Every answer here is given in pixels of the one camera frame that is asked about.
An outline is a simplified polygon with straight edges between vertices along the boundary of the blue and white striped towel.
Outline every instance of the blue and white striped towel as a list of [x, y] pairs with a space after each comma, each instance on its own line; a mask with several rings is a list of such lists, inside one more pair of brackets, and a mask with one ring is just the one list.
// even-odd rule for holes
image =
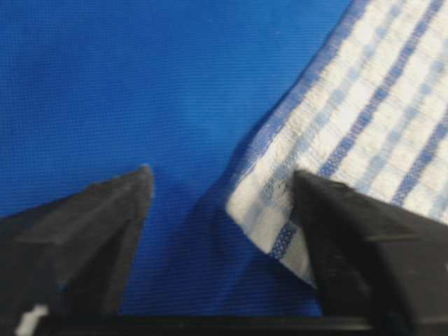
[[447, 66], [448, 3], [355, 0], [255, 136], [227, 212], [309, 283], [297, 168], [448, 223]]

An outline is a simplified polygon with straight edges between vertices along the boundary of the blue cloth surface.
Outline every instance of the blue cloth surface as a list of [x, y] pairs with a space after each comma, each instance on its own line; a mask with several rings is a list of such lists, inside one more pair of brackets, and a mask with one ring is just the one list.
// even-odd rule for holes
[[148, 163], [123, 314], [319, 314], [221, 190], [348, 3], [2, 1], [0, 216]]

